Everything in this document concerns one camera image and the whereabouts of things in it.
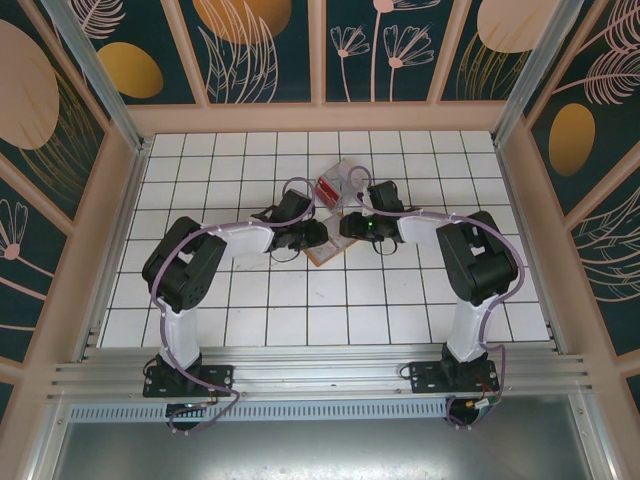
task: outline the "enclosure wall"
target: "enclosure wall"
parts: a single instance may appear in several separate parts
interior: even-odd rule
[[[561,340],[585,355],[628,478],[640,475],[638,28],[638,2],[594,2],[502,152]]]
[[[558,2],[92,3],[73,13],[153,134],[489,130]]]
[[[0,471],[71,360],[133,152],[29,2],[0,6]]]

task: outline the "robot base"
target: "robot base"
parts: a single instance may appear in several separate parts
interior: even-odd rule
[[[494,391],[500,388],[496,365],[487,354],[472,362],[457,362],[447,345],[442,348],[442,360],[411,362],[408,365],[413,393],[482,393],[482,382]]]
[[[165,362],[160,355],[156,357],[157,366],[148,367],[144,379],[142,396],[145,398],[185,398],[209,397],[205,387],[196,385],[182,376],[180,372]],[[202,355],[187,372],[212,385],[231,388],[233,386],[233,366],[202,365]],[[218,397],[228,397],[228,393],[216,392]]]

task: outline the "white tile grid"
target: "white tile grid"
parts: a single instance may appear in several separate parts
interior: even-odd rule
[[[136,205],[101,346],[159,345],[158,315],[149,308],[140,272],[177,218],[187,215],[205,224],[244,219],[279,199],[284,180],[315,177],[341,154],[369,166],[379,181],[394,180],[406,204],[458,214],[486,209],[523,252],[486,132],[160,135]],[[388,251],[384,246],[383,253]],[[291,255],[280,251],[276,258]],[[456,301],[443,267],[437,247],[399,245],[394,255],[380,256],[362,242],[320,268],[303,254],[291,263],[269,260],[268,255],[223,262],[200,308],[200,343],[442,342]],[[489,340],[548,338],[529,268],[527,274],[523,290],[507,302],[506,310],[497,309]]]

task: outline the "vent slot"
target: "vent slot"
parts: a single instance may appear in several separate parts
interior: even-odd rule
[[[175,420],[209,420],[225,404],[180,414]],[[166,422],[183,404],[92,404],[75,405],[71,423]],[[367,420],[377,418],[444,417],[445,399],[244,402],[237,404],[220,421]]]

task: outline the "wire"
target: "wire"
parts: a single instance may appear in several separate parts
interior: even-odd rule
[[[367,170],[365,167],[361,166],[361,165],[356,165],[355,167],[352,167],[351,170],[349,170],[349,173],[347,174],[347,181],[349,183],[351,183],[351,185],[353,185],[354,187],[356,186],[356,184],[354,182],[351,181],[351,177],[353,176],[353,172],[355,172],[356,170],[362,170],[366,176],[367,176],[367,180],[368,180],[368,186],[370,187],[371,184],[373,183],[373,177],[371,176],[371,172],[369,172],[369,170]],[[502,395],[502,391],[504,389],[504,378],[505,378],[505,373],[506,373],[506,363],[507,363],[507,350],[504,346],[504,344],[499,344],[493,347],[489,347],[486,344],[485,341],[485,330],[487,327],[487,322],[489,321],[489,317],[491,316],[491,313],[493,313],[493,309],[499,305],[500,303],[503,303],[505,300],[513,297],[521,288],[522,285],[524,284],[524,278],[525,278],[525,268],[524,268],[524,262],[522,261],[522,257],[520,257],[520,254],[518,253],[518,251],[516,250],[516,248],[513,246],[513,244],[511,244],[511,242],[509,242],[509,240],[507,240],[504,235],[502,235],[498,230],[496,230],[495,228],[491,227],[490,225],[487,225],[483,222],[480,222],[479,220],[476,220],[475,218],[469,218],[469,217],[465,217],[464,215],[456,215],[456,214],[446,214],[446,213],[440,213],[440,212],[428,212],[425,210],[413,210],[413,211],[408,211],[408,212],[385,212],[383,210],[378,210],[375,209],[373,207],[370,207],[369,205],[366,205],[359,197],[358,195],[354,195],[354,199],[355,201],[358,203],[358,205],[360,205],[362,208],[364,208],[365,210],[368,210],[370,212],[373,213],[377,213],[378,215],[383,215],[383,216],[388,216],[388,217],[410,217],[410,216],[414,216],[414,217],[425,217],[425,218],[432,218],[434,220],[441,220],[441,221],[446,221],[446,222],[465,222],[465,223],[469,223],[471,225],[474,225],[478,228],[481,228],[482,230],[484,230],[485,232],[487,232],[489,235],[492,235],[493,237],[495,237],[497,240],[499,240],[502,244],[504,244],[505,247],[507,247],[507,249],[511,252],[511,254],[513,255],[513,258],[516,261],[516,264],[518,266],[518,281],[516,282],[516,285],[513,289],[509,290],[507,293],[496,297],[488,306],[486,312],[484,313],[484,316],[482,317],[482,320],[480,322],[480,332],[478,334],[478,342],[480,344],[480,346],[486,350],[486,351],[500,351],[501,354],[501,366],[500,366],[500,388],[498,390],[499,394]],[[447,402],[447,421],[452,424],[452,419],[450,416],[450,410],[451,410],[451,403],[453,403],[453,400],[451,402]]]
[[[158,363],[158,360],[156,357],[153,357],[151,360],[149,360],[147,363],[144,364],[144,367],[142,367],[142,375],[144,375],[145,378],[147,377],[147,368],[149,368],[149,365],[151,365],[153,362]]]
[[[398,251],[398,242],[396,242],[394,239],[391,239],[391,241],[393,242],[393,251],[391,251],[390,253],[382,253],[382,244],[383,242],[378,242],[380,244],[380,251],[378,251],[378,249],[376,248],[376,242],[371,242],[371,245],[373,246],[373,250],[374,252],[376,252],[378,255],[382,256],[382,257],[389,257],[391,255],[393,255],[394,253],[396,253]]]
[[[222,417],[223,415],[226,415],[226,413],[231,408],[233,408],[236,403],[238,403],[238,401],[240,400],[240,392],[238,392],[237,390],[234,390],[232,388],[221,387],[219,385],[214,385],[212,383],[205,382],[205,381],[203,381],[203,380],[201,380],[201,379],[199,379],[197,377],[194,377],[189,372],[187,372],[184,368],[182,368],[182,366],[180,365],[180,363],[176,359],[175,355],[171,351],[171,348],[169,347],[169,341],[167,340],[167,332],[166,332],[166,328],[165,328],[166,327],[166,323],[167,323],[167,304],[164,303],[162,300],[160,300],[160,298],[158,297],[158,287],[160,286],[160,280],[162,279],[162,277],[164,276],[165,272],[169,268],[169,265],[171,264],[171,262],[178,256],[178,254],[182,251],[182,249],[187,244],[192,242],[194,239],[198,238],[200,235],[204,235],[206,233],[216,232],[216,231],[217,232],[222,232],[224,230],[228,230],[228,229],[231,229],[231,228],[250,226],[250,225],[253,225],[253,224],[257,224],[257,225],[264,226],[264,227],[269,227],[269,228],[287,227],[289,225],[293,225],[294,223],[297,223],[297,222],[303,220],[315,208],[314,205],[315,205],[315,200],[316,200],[316,193],[315,193],[315,189],[313,188],[313,184],[308,179],[302,178],[302,177],[293,177],[290,180],[287,180],[287,182],[282,187],[283,194],[284,194],[284,192],[287,191],[287,187],[289,186],[289,184],[292,183],[292,182],[295,182],[295,181],[302,181],[302,182],[307,184],[308,188],[311,189],[311,202],[309,203],[309,206],[307,207],[307,209],[302,214],[300,214],[298,217],[293,218],[291,220],[288,220],[286,222],[282,222],[282,223],[254,222],[252,220],[249,220],[249,221],[246,221],[246,222],[233,222],[233,223],[225,223],[225,224],[222,224],[222,225],[210,225],[210,226],[207,226],[207,227],[203,227],[200,230],[197,230],[197,231],[187,235],[184,239],[182,239],[182,241],[180,241],[180,243],[178,243],[178,245],[169,253],[169,255],[167,256],[167,258],[164,261],[164,263],[160,266],[160,269],[158,270],[158,273],[156,274],[156,277],[153,280],[153,284],[151,286],[151,292],[150,292],[151,293],[151,301],[160,310],[160,340],[161,340],[161,343],[162,343],[162,349],[164,350],[164,352],[169,357],[169,360],[171,360],[171,365],[176,370],[178,370],[178,372],[180,372],[182,374],[182,376],[184,376],[188,380],[191,380],[196,385],[200,385],[202,387],[205,387],[209,391],[213,390],[213,391],[217,391],[217,392],[221,392],[221,393],[228,393],[230,395],[234,395],[235,396],[235,398],[229,403],[229,405],[227,405],[222,410],[220,410],[220,412],[218,412],[212,419],[207,420],[206,422],[201,422],[201,423],[199,423],[198,425],[196,425],[195,427],[193,427],[190,430],[186,430],[186,431],[178,430],[175,427],[173,421],[174,421],[176,415],[179,414],[179,413],[182,413],[182,412],[185,412],[185,411],[192,411],[194,409],[195,410],[199,410],[200,408],[199,407],[189,407],[187,409],[181,409],[181,410],[178,410],[178,411],[174,412],[173,415],[171,415],[171,417],[169,418],[169,427],[171,428],[171,431],[174,434],[180,433],[181,435],[185,435],[186,436],[186,435],[189,435],[189,433],[198,433],[198,432],[201,432],[201,431],[205,430],[206,428],[210,427],[211,425],[216,423],[220,417]]]
[[[413,377],[417,377],[418,376],[418,374],[415,374],[413,376],[411,376],[411,375],[402,375],[402,372],[404,371],[405,368],[409,368],[409,364],[408,363],[406,365],[403,365],[402,367],[400,367],[400,370],[398,370],[398,375],[403,380],[413,380]]]
[[[273,252],[269,252],[269,257],[271,258],[271,260],[273,260],[274,262],[277,262],[277,263],[289,263],[289,262],[293,262],[293,261],[294,261],[296,258],[298,258],[299,256],[300,256],[300,250],[298,250],[298,251],[296,252],[296,254],[295,254],[292,258],[290,258],[290,259],[288,259],[288,260],[278,260],[276,257],[274,257],[274,256],[273,256]]]

